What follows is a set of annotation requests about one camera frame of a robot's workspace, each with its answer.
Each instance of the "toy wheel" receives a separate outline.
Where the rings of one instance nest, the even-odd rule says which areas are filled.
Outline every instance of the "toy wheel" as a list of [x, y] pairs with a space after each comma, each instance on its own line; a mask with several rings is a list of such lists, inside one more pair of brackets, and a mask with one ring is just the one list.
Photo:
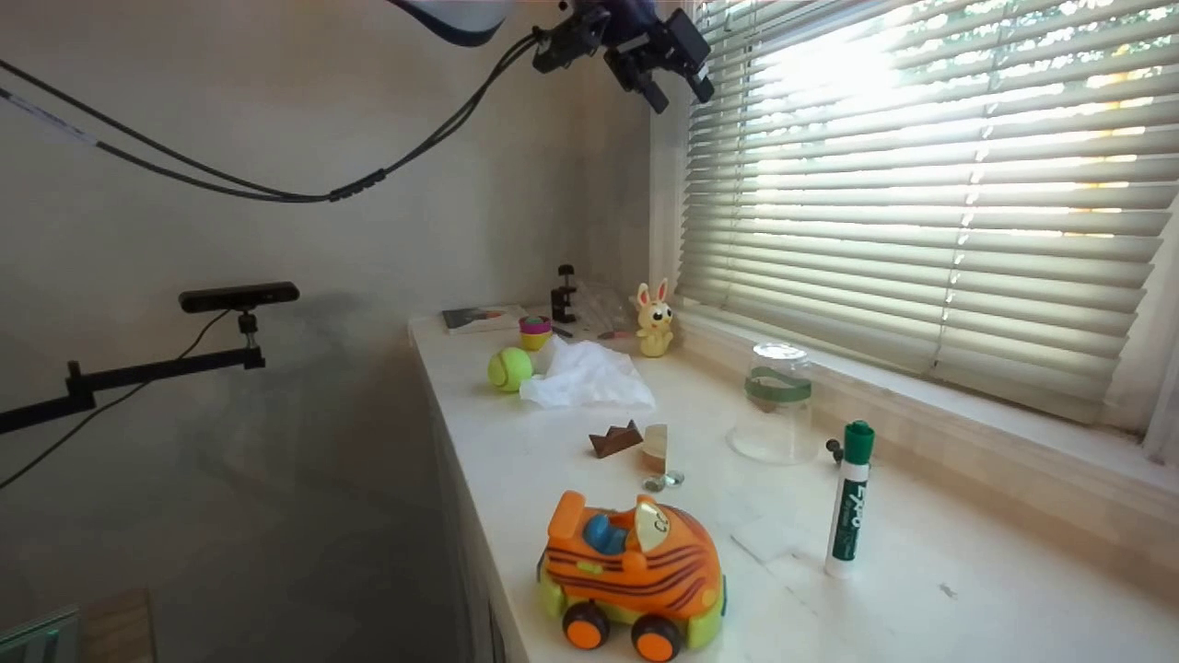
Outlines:
[[669, 663], [677, 655], [677, 650], [687, 645], [687, 637], [677, 633], [675, 624], [669, 618], [637, 618], [632, 630], [634, 651], [645, 663]]
[[590, 651], [601, 650], [610, 637], [611, 624], [596, 603], [574, 603], [563, 612], [563, 640]]

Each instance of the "white wall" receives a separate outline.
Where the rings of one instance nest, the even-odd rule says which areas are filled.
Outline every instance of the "white wall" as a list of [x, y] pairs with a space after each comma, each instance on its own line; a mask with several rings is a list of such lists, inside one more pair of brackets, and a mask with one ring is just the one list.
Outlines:
[[[428, 138], [535, 23], [557, 3], [529, 0], [465, 53], [382, 0], [9, 0], [0, 61], [231, 174], [332, 188]], [[221, 645], [267, 624], [209, 612], [294, 612], [346, 541], [433, 557], [402, 544], [434, 509], [407, 315], [542, 300], [562, 263], [610, 287], [645, 272], [645, 129], [601, 63], [519, 63], [402, 176], [294, 210], [155, 180], [0, 106], [0, 408], [62, 393], [66, 363], [177, 355], [206, 321], [177, 315], [177, 293], [301, 287], [262, 311], [267, 374], [158, 385], [0, 494], [0, 627], [153, 590], [172, 660], [239, 660]], [[237, 343], [231, 326], [206, 341]], [[62, 431], [0, 440], [0, 477]]]

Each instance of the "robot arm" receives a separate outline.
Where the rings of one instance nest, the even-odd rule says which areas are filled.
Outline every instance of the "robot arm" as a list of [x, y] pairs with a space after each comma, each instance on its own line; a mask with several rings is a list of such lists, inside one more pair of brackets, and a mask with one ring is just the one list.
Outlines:
[[[515, 0], [391, 0], [450, 43], [486, 43]], [[708, 40], [687, 12], [660, 18], [654, 0], [573, 0], [573, 16], [552, 30], [535, 30], [535, 69], [563, 69], [605, 50], [605, 63], [628, 91], [660, 116], [669, 106], [654, 69], [682, 74], [699, 102], [714, 98], [708, 83]]]

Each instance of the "black cable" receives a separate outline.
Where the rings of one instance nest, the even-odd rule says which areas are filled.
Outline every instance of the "black cable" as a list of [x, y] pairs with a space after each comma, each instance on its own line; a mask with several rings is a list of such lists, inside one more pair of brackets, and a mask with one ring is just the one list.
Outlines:
[[[198, 336], [177, 355], [177, 363], [186, 363], [206, 336], [219, 321], [224, 321], [228, 311], [221, 311], [215, 321], [206, 321], [206, 327], [198, 327]], [[30, 477], [36, 465], [43, 465], [52, 454], [61, 454], [81, 428], [89, 428], [94, 422], [100, 422], [106, 408], [128, 403], [132, 393], [148, 390], [148, 385], [138, 385], [128, 387], [126, 393], [118, 393], [116, 403], [100, 406], [95, 413], [81, 418], [62, 440], [54, 440], [52, 445], [43, 445], [34, 460], [25, 460], [19, 471], [4, 477], [0, 478], [0, 494], [9, 488], [16, 488], [24, 477]]]
[[148, 174], [158, 174], [158, 176], [166, 176], [166, 180], [182, 180], [182, 186], [192, 186], [192, 188], [202, 188], [202, 192], [219, 192], [219, 197], [231, 197], [231, 199], [256, 199], [256, 204], [339, 204], [339, 199], [354, 199], [359, 192], [377, 188], [380, 180], [386, 180], [391, 174], [400, 174], [400, 169], [411, 166], [414, 159], [428, 156], [428, 153], [439, 148], [447, 138], [455, 138], [455, 133], [476, 116], [476, 106], [482, 102], [486, 89], [489, 89], [529, 50], [535, 50], [540, 39], [542, 39], [542, 32], [519, 39], [519, 40], [499, 61], [499, 68], [486, 74], [486, 83], [468, 98], [468, 102], [456, 106], [456, 111], [455, 111], [428, 142], [419, 142], [414, 153], [407, 153], [400, 163], [380, 166], [380, 169], [373, 169], [373, 174], [366, 174], [366, 176], [359, 176], [359, 180], [350, 180], [350, 186], [332, 188], [332, 192], [284, 192], [284, 188], [267, 188], [267, 186], [256, 186], [256, 180], [248, 180], [248, 176], [237, 176], [237, 174], [215, 169], [215, 166], [206, 166], [206, 163], [197, 163], [197, 159], [187, 159], [187, 156], [182, 156], [182, 153], [172, 153], [172, 148], [166, 148], [166, 144], [158, 144], [158, 142], [153, 142], [153, 138], [145, 138], [145, 133], [138, 133], [138, 129], [116, 121], [111, 116], [104, 116], [104, 111], [95, 111], [95, 106], [66, 98], [62, 89], [54, 89], [54, 86], [50, 86], [50, 83], [42, 83], [42, 78], [13, 68], [9, 61], [0, 61], [0, 69], [24, 78], [25, 86], [34, 86], [34, 89], [42, 89], [42, 91], [72, 102], [75, 111], [81, 111], [81, 116], [111, 127], [116, 133], [122, 133], [122, 138], [128, 138], [128, 142], [138, 142], [138, 144], [145, 144], [145, 148], [153, 148], [153, 153], [158, 153], [158, 156], [166, 156], [166, 159], [172, 159], [172, 163], [186, 163], [186, 166], [192, 166], [192, 169], [198, 169], [198, 174], [206, 174], [206, 176], [215, 176], [215, 180], [182, 174], [182, 169], [172, 169], [172, 166], [163, 166], [163, 163], [128, 156], [128, 153], [122, 153], [122, 148], [106, 144], [106, 142], [95, 142], [95, 138], [89, 138], [84, 129], [77, 129], [77, 127], [54, 117], [54, 116], [50, 116], [50, 111], [25, 102], [24, 98], [16, 98], [16, 91], [9, 91], [9, 89], [0, 89], [0, 101], [9, 101], [13, 106], [19, 106], [19, 111], [25, 111], [25, 116], [34, 116], [34, 117], [62, 129], [66, 138], [75, 138], [75, 142], [81, 142], [81, 144], [89, 144], [89, 148], [95, 148], [95, 153], [104, 153], [104, 156], [116, 156], [116, 159], [122, 159], [122, 163], [128, 163], [128, 166], [142, 166], [142, 169], [148, 169]]

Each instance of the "orange toy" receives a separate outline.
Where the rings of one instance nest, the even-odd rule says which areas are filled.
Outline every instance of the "orange toy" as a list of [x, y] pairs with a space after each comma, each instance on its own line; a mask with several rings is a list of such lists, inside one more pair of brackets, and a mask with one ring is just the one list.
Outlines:
[[726, 580], [708, 532], [654, 498], [632, 512], [585, 509], [569, 490], [540, 560], [544, 609], [574, 650], [601, 650], [616, 624], [632, 627], [645, 663], [708, 650], [726, 617]]

